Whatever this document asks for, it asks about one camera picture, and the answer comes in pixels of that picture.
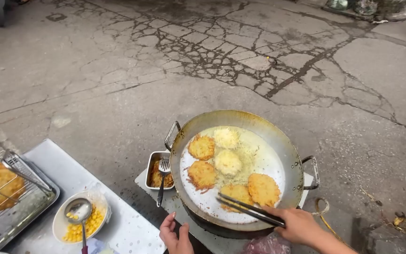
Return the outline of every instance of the cracked pavement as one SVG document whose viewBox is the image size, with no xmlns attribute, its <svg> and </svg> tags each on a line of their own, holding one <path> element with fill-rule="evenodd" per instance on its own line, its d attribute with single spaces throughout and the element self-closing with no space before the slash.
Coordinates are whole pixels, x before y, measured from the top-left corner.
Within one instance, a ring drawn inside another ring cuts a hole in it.
<svg viewBox="0 0 406 254">
<path fill-rule="evenodd" d="M 33 0 L 0 29 L 0 145 L 51 138 L 159 221 L 133 180 L 172 122 L 242 109 L 316 156 L 311 198 L 406 214 L 406 43 L 372 28 L 286 1 Z"/>
</svg>

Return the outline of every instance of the hand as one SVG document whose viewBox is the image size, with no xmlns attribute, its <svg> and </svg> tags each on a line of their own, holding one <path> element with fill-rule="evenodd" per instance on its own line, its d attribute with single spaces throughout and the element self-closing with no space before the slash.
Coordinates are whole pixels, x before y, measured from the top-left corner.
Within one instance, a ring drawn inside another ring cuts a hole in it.
<svg viewBox="0 0 406 254">
<path fill-rule="evenodd" d="M 189 240 L 189 224 L 183 223 L 180 227 L 180 239 L 173 232 L 176 226 L 174 218 L 176 211 L 169 214 L 159 227 L 159 237 L 167 246 L 170 254 L 194 254 L 194 248 Z"/>
<path fill-rule="evenodd" d="M 262 209 L 285 221 L 286 228 L 276 227 L 275 231 L 292 243 L 312 247 L 317 241 L 317 237 L 326 233 L 307 211 L 295 208 L 271 208 L 268 206 L 263 206 Z"/>
</svg>

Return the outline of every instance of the metal tray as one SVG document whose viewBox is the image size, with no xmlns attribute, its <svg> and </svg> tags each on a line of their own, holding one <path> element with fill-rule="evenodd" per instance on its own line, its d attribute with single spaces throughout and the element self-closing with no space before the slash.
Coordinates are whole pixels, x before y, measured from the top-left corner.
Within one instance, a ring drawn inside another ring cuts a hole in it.
<svg viewBox="0 0 406 254">
<path fill-rule="evenodd" d="M 27 159 L 22 159 L 16 153 L 9 150 L 1 151 L 0 161 L 13 171 L 16 177 L 25 179 L 26 189 L 15 200 L 16 204 L 12 208 L 0 211 L 1 250 L 59 198 L 60 190 L 36 165 Z"/>
</svg>

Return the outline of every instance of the wire rack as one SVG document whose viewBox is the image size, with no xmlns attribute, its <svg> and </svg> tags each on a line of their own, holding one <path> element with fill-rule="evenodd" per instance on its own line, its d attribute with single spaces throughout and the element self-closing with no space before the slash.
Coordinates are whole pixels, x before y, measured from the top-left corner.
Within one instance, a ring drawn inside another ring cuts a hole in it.
<svg viewBox="0 0 406 254">
<path fill-rule="evenodd" d="M 3 196 L 0 206 L 7 202 L 14 203 L 11 208 L 0 211 L 1 249 L 27 224 L 48 208 L 58 198 L 59 193 L 54 183 L 47 179 L 34 165 L 29 166 L 16 153 L 9 150 L 1 151 L 0 162 L 15 173 L 14 178 L 0 186 L 0 196 Z M 42 175 L 50 184 L 45 182 L 39 175 Z M 10 196 L 1 193 L 1 189 L 17 178 L 23 178 L 23 187 L 14 191 Z"/>
</svg>

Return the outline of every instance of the wok handle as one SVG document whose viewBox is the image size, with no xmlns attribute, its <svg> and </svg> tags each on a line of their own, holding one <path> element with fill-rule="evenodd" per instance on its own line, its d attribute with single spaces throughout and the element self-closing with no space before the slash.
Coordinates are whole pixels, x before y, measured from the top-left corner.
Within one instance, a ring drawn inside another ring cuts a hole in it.
<svg viewBox="0 0 406 254">
<path fill-rule="evenodd" d="M 172 132 L 175 129 L 175 127 L 178 129 L 178 132 L 181 131 L 180 123 L 178 123 L 178 121 L 175 121 L 172 124 L 172 128 L 170 128 L 170 130 L 169 130 L 169 134 L 167 134 L 167 136 L 166 136 L 166 140 L 164 140 L 164 145 L 166 145 L 166 148 L 169 151 L 172 151 L 172 148 L 169 146 L 169 139 L 170 139 L 170 136 L 172 135 Z"/>
<path fill-rule="evenodd" d="M 306 157 L 305 159 L 302 160 L 302 164 L 304 164 L 305 162 L 307 162 L 310 159 L 313 160 L 314 177 L 316 178 L 316 183 L 314 185 L 311 185 L 311 186 L 304 186 L 303 190 L 314 190 L 314 189 L 318 188 L 319 184 L 320 184 L 319 170 L 317 169 L 316 158 L 314 158 L 314 156 L 310 155 L 310 156 L 308 156 L 308 157 Z"/>
</svg>

